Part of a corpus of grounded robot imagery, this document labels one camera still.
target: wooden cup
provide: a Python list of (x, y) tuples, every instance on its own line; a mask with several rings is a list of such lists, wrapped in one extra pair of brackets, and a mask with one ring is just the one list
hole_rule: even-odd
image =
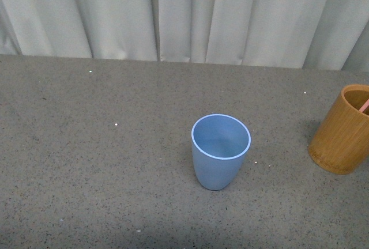
[(312, 139), (308, 152), (323, 169), (349, 174), (369, 155), (369, 86), (349, 85), (342, 89)]

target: pink object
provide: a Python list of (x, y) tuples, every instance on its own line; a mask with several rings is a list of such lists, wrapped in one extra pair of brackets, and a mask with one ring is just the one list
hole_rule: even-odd
[(366, 110), (367, 107), (369, 107), (369, 99), (364, 103), (364, 105), (359, 109), (359, 111), (363, 112)]

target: white curtain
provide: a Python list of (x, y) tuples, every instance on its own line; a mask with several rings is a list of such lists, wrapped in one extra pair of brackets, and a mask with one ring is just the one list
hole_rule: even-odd
[(0, 54), (369, 71), (369, 0), (0, 0)]

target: speckled surface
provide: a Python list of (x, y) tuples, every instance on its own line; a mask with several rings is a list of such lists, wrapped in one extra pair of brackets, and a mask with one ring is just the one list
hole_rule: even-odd
[[(369, 74), (0, 62), (1, 249), (368, 248), (368, 159), (334, 175), (307, 145), (341, 88)], [(221, 191), (198, 183), (191, 159), (191, 127), (212, 112), (253, 139)]]

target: plastic cup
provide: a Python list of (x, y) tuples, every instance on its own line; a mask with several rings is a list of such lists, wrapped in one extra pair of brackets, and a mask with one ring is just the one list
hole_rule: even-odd
[(247, 127), (229, 115), (213, 114), (193, 126), (196, 177), (208, 190), (221, 190), (237, 175), (251, 144)]

